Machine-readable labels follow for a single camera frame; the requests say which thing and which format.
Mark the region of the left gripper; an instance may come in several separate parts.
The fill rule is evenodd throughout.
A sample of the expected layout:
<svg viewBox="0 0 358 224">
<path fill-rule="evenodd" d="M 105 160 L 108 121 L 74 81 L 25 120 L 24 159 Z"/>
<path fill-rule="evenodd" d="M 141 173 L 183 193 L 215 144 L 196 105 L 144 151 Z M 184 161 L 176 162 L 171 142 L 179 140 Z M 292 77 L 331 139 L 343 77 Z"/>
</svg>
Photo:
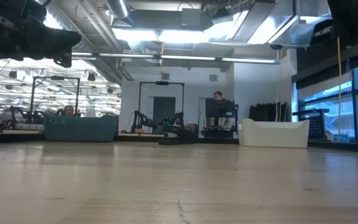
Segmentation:
<svg viewBox="0 0 358 224">
<path fill-rule="evenodd" d="M 0 58 L 24 52 L 35 58 L 71 60 L 77 32 L 47 27 L 47 0 L 0 0 Z"/>
</svg>

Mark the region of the dark blue plastic bin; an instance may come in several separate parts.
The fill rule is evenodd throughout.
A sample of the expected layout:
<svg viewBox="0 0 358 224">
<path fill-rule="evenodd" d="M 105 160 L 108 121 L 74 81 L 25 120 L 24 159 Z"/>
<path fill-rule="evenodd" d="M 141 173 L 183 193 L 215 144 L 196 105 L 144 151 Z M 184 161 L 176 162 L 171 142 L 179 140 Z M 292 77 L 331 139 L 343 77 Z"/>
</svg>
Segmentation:
<svg viewBox="0 0 358 224">
<path fill-rule="evenodd" d="M 44 115 L 44 133 L 49 141 L 111 142 L 117 133 L 118 117 Z"/>
</svg>

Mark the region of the long ceiling light bar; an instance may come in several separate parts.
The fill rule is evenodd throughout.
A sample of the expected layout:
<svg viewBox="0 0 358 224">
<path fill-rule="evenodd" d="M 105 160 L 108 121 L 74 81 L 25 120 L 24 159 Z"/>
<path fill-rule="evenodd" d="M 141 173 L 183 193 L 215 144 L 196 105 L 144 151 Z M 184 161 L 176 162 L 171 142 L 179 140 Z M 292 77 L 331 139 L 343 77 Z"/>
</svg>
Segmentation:
<svg viewBox="0 0 358 224">
<path fill-rule="evenodd" d="M 91 53 L 73 52 L 72 57 L 81 58 L 128 58 L 128 59 L 155 59 L 155 60 L 190 60 L 203 62 L 255 63 L 280 65 L 281 60 L 269 58 L 235 58 L 235 57 L 207 57 L 194 55 L 164 55 L 164 54 L 124 54 L 124 53 Z"/>
</svg>

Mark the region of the grey ceiling box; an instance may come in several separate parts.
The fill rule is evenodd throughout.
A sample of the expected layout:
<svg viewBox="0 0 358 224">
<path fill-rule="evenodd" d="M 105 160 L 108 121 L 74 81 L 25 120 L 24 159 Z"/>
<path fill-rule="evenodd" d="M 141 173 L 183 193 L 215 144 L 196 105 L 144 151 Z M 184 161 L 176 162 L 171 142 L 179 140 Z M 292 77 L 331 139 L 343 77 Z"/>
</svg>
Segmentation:
<svg viewBox="0 0 358 224">
<path fill-rule="evenodd" d="M 202 11 L 200 9 L 183 8 L 181 10 L 181 28 L 183 30 L 200 31 L 202 28 Z"/>
</svg>

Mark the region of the black stapler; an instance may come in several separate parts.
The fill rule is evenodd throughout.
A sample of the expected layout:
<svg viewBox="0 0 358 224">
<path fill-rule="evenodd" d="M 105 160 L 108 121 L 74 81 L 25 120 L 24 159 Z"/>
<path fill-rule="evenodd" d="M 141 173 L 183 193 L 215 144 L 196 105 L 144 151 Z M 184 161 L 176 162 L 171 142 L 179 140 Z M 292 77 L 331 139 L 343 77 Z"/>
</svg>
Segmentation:
<svg viewBox="0 0 358 224">
<path fill-rule="evenodd" d="M 161 132 L 176 134 L 173 139 L 164 138 L 158 141 L 160 145 L 182 145 L 193 144 L 195 141 L 195 135 L 182 127 L 164 124 L 161 126 Z"/>
</svg>

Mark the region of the black monitor rack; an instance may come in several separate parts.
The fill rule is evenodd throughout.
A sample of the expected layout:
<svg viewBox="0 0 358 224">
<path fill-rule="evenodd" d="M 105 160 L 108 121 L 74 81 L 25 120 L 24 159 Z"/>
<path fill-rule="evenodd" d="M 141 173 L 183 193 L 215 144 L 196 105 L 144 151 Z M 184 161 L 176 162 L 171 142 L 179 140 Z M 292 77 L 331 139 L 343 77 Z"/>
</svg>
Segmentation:
<svg viewBox="0 0 358 224">
<path fill-rule="evenodd" d="M 232 100 L 207 99 L 205 102 L 206 138 L 233 139 L 238 133 L 238 105 Z"/>
</svg>

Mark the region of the black folded panels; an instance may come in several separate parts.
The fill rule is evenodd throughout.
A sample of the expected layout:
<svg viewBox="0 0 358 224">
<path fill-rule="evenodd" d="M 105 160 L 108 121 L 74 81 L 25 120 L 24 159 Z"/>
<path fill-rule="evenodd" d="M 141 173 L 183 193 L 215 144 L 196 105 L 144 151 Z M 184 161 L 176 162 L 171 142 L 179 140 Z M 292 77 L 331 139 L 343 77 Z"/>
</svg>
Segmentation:
<svg viewBox="0 0 358 224">
<path fill-rule="evenodd" d="M 266 122 L 285 122 L 287 118 L 287 102 L 258 103 L 251 106 L 249 119 Z"/>
</svg>

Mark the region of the white plastic bin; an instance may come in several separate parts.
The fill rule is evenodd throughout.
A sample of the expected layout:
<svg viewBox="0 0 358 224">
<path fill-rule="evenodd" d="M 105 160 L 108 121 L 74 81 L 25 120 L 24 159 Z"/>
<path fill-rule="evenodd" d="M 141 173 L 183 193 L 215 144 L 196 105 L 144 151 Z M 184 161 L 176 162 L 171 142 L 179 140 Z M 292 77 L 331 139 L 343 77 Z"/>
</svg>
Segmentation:
<svg viewBox="0 0 358 224">
<path fill-rule="evenodd" d="M 238 121 L 239 144 L 250 147 L 306 148 L 310 121 Z"/>
</svg>

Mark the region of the black perforated cart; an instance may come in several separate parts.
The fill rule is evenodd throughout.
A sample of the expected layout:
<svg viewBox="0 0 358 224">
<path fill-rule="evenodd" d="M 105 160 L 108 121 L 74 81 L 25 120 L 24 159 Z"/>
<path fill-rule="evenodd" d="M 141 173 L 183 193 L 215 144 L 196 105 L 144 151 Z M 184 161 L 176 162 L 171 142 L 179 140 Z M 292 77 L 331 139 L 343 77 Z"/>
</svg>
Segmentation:
<svg viewBox="0 0 358 224">
<path fill-rule="evenodd" d="M 297 116 L 299 121 L 309 121 L 308 139 L 324 140 L 326 139 L 326 128 L 324 123 L 324 114 L 329 109 L 312 109 L 292 113 Z"/>
</svg>

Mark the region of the black gantry frame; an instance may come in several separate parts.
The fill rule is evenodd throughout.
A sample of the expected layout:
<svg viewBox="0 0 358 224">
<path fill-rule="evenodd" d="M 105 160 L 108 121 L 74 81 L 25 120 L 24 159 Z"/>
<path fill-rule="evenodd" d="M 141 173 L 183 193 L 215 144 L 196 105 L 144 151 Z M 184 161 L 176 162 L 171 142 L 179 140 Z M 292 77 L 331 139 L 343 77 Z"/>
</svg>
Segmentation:
<svg viewBox="0 0 358 224">
<path fill-rule="evenodd" d="M 173 93 L 163 96 L 162 92 L 157 90 L 168 90 L 170 88 L 179 88 L 181 100 L 181 106 L 177 108 L 177 98 Z M 166 134 L 161 132 L 162 121 L 165 117 L 172 118 L 177 112 L 183 112 L 184 110 L 184 83 L 168 82 L 168 81 L 156 81 L 156 82 L 140 82 L 137 110 L 145 114 L 146 117 L 151 119 L 157 127 L 152 129 L 150 127 L 143 126 L 142 129 L 136 129 L 137 134 Z"/>
<path fill-rule="evenodd" d="M 33 118 L 34 118 L 34 97 L 35 97 L 35 89 L 42 84 L 42 82 L 46 79 L 51 79 L 51 80 L 76 80 L 76 84 L 73 84 L 73 87 L 76 90 L 76 98 L 75 98 L 75 112 L 74 112 L 74 116 L 79 117 L 80 114 L 78 112 L 78 100 L 79 100 L 79 93 L 80 93 L 80 78 L 75 78 L 75 77 L 64 77 L 64 76 L 58 76 L 58 75 L 53 75 L 51 77 L 41 77 L 41 76 L 34 76 L 33 77 L 33 82 L 32 82 L 32 92 L 30 95 L 30 111 L 29 111 L 29 115 L 27 117 L 26 122 L 27 123 L 32 123 L 33 122 Z"/>
</svg>

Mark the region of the black aluminium table frame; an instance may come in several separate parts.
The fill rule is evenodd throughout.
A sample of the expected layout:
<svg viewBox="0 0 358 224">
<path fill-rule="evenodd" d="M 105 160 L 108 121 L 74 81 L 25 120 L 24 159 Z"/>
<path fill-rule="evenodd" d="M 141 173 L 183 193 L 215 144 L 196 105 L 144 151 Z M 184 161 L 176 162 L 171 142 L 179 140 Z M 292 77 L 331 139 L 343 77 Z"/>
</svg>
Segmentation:
<svg viewBox="0 0 358 224">
<path fill-rule="evenodd" d="M 124 142 L 158 142 L 163 137 L 147 137 L 147 136 L 115 136 L 114 140 Z M 0 133 L 0 143 L 13 142 L 32 142 L 46 141 L 44 133 Z M 204 139 L 197 138 L 192 140 L 195 144 L 239 144 L 238 139 Z M 329 141 L 308 141 L 308 147 L 317 147 L 321 149 L 335 149 L 340 151 L 358 152 L 358 143 L 356 142 L 329 142 Z"/>
</svg>

